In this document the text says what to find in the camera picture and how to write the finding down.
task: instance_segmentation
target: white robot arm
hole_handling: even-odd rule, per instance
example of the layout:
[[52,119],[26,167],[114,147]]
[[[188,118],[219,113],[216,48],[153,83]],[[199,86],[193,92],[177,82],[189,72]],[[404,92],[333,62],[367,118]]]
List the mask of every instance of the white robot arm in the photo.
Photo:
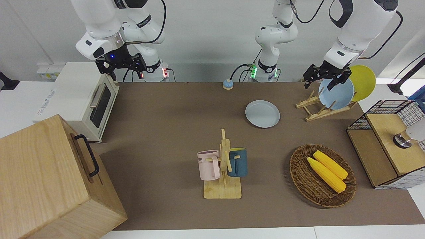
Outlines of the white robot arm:
[[[76,48],[86,58],[96,60],[100,73],[106,73],[115,80],[114,69],[128,68],[136,71],[139,79],[143,71],[147,71],[147,80],[162,81],[168,78],[164,63],[153,46],[164,41],[161,34],[163,26],[159,27],[144,8],[147,0],[71,2],[87,30]],[[116,8],[127,9],[130,19],[121,23],[115,14]],[[140,53],[131,56],[127,48],[129,44],[137,44],[136,48]]]
[[261,46],[261,55],[255,63],[251,78],[258,82],[270,82],[277,71],[279,49],[276,44],[288,43],[298,35],[297,26],[293,23],[293,12],[289,0],[275,0],[273,16],[277,24],[259,28],[255,33],[255,41]]
[[322,78],[333,79],[328,85],[329,90],[336,84],[344,83],[351,74],[348,66],[361,56],[369,43],[387,26],[398,7],[398,0],[339,2],[344,11],[340,19],[333,19],[330,13],[329,16],[341,28],[341,33],[326,53],[322,65],[311,65],[304,73],[306,88]]

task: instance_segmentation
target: green indicator light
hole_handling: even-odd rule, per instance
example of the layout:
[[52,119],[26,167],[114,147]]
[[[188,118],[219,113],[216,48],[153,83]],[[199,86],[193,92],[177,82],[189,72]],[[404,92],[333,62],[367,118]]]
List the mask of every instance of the green indicator light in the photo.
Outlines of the green indicator light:
[[251,70],[251,78],[255,78],[257,76],[257,67],[253,66]]

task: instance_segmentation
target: black cable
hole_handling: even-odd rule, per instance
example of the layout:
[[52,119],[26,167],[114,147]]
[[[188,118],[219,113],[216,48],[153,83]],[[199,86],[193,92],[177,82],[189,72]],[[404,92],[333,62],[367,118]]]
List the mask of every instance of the black cable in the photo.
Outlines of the black cable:
[[173,69],[171,69],[171,68],[168,68],[170,71],[172,71],[173,72],[173,78],[174,78],[174,82],[177,82],[176,81],[176,74],[174,73],[174,70]]
[[127,71],[125,72],[124,77],[122,78],[122,82],[124,82],[125,77],[127,76],[127,73],[128,73],[129,71],[130,71],[130,69],[127,69]]
[[311,21],[312,21],[312,20],[316,17],[317,13],[319,12],[319,10],[320,10],[320,8],[322,7],[322,5],[323,5],[323,3],[324,3],[324,2],[325,2],[325,0],[322,0],[322,2],[320,3],[319,7],[318,7],[318,8],[317,8],[317,10],[316,10],[316,13],[313,15],[313,17],[312,17],[310,20],[308,20],[308,21],[304,22],[304,21],[302,21],[302,20],[298,17],[297,9],[295,8],[295,5],[294,5],[294,3],[292,2],[292,0],[289,0],[289,3],[291,4],[292,12],[294,12],[295,17],[298,19],[298,21],[300,21],[300,23],[309,23],[309,22],[311,22]]
[[3,87],[0,90],[13,90],[19,84],[18,80],[11,80],[0,71],[0,81],[3,81]]
[[239,76],[239,81],[238,81],[239,83],[241,82],[242,75],[243,75],[243,74],[244,74],[244,72],[246,72],[246,71],[251,71],[251,70],[249,70],[249,69],[248,69],[248,70],[244,70],[244,71],[242,71],[242,72],[241,72],[241,75]]
[[278,68],[278,71],[279,71],[279,74],[278,74],[278,78],[277,78],[276,82],[279,81],[279,77],[281,76],[281,73],[282,73],[282,70],[280,68]]
[[[255,57],[255,59],[252,61],[252,63],[253,64],[255,64],[255,61],[257,60],[257,58],[258,58],[258,56],[260,55],[260,53],[261,53],[261,51],[262,51],[263,49],[260,49],[260,51],[258,52],[258,54],[257,54],[257,56]],[[245,78],[247,77],[247,75],[248,75],[248,72],[245,74],[245,77],[244,77],[244,80],[242,80],[242,82],[244,82],[245,81]]]
[[244,66],[250,66],[250,65],[249,64],[242,64],[242,65],[236,67],[236,69],[233,71],[232,76],[230,77],[230,79],[233,78],[233,75],[236,73],[237,70],[239,70],[241,67],[244,67]]
[[155,40],[149,41],[149,42],[137,42],[137,44],[151,44],[156,42],[156,40],[158,40],[162,34],[162,31],[164,30],[164,26],[165,26],[165,19],[167,18],[167,7],[165,5],[164,0],[161,0],[162,4],[164,5],[164,20],[162,21],[162,27],[161,27],[161,31],[159,32],[158,36],[155,38]]
[[400,73],[396,76],[396,77],[394,77],[394,80],[393,81],[391,81],[391,84],[397,79],[397,77],[405,70],[405,69],[407,69],[407,67],[409,67],[413,62],[415,62],[415,61],[417,61],[421,56],[423,56],[423,55],[425,55],[425,52],[424,53],[422,53],[420,56],[418,56],[416,59],[414,59],[411,63],[409,63],[404,69],[402,69],[401,71],[400,71]]
[[381,49],[387,44],[387,42],[391,39],[391,37],[393,37],[393,35],[397,32],[398,28],[400,28],[401,24],[403,23],[403,15],[401,15],[401,12],[396,11],[396,13],[400,16],[400,23],[399,25],[396,27],[396,29],[393,31],[393,33],[391,33],[390,37],[388,37],[388,39],[384,42],[384,44],[382,44],[382,46],[375,52],[375,54],[373,54],[371,57],[359,57],[360,60],[368,60],[371,59],[372,57],[376,56],[376,54],[378,54],[379,51],[381,51]]

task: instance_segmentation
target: yellow corn cob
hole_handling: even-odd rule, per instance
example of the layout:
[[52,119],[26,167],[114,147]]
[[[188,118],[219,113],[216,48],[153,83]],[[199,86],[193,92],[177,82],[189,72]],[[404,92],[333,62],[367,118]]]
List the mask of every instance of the yellow corn cob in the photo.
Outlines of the yellow corn cob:
[[337,193],[345,190],[347,185],[319,161],[307,158],[313,170]]
[[345,171],[345,169],[343,169],[337,162],[329,158],[329,156],[324,154],[322,151],[317,150],[316,153],[313,154],[313,156],[316,158],[317,161],[325,165],[332,173],[338,176],[341,180],[347,178],[347,171]]

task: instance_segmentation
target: white wall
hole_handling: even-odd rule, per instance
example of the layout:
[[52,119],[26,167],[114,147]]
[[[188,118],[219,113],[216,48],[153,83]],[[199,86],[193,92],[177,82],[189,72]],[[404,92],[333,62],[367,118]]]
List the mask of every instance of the white wall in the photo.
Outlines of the white wall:
[[[275,23],[273,0],[166,0],[166,3],[166,40],[159,46],[159,53],[164,61],[176,68],[179,81],[186,81],[186,76],[191,81],[228,78],[232,70],[226,64],[234,67],[250,63],[257,55],[260,47],[254,40],[255,30]],[[319,3],[319,0],[298,0],[296,6],[300,18],[309,19]],[[310,64],[322,63],[323,55],[339,32],[327,14],[330,3],[331,0],[325,1],[310,24],[295,20],[298,38],[279,45],[281,80],[298,80]],[[150,0],[147,6],[160,23],[161,1]],[[405,23],[399,32],[380,54],[358,63],[369,66],[376,75],[382,72],[422,27],[424,9],[423,0],[400,1],[399,10]],[[117,11],[124,19],[124,12]],[[37,80],[37,64],[87,61],[75,49],[85,28],[69,0],[0,0],[0,22],[0,69],[11,78]],[[398,16],[395,16],[365,55],[378,49],[397,24]],[[221,65],[216,65],[214,77],[205,77],[211,73],[199,69],[210,69],[211,64]]]
[[[394,78],[398,75],[409,63],[415,60],[418,56],[425,52],[425,27],[422,27],[418,33],[409,41],[409,43],[400,51],[400,53],[388,64],[381,74],[380,78]],[[404,70],[398,78],[406,75],[420,60],[425,56],[414,61],[409,67]],[[425,67],[417,71],[412,79],[425,78]]]

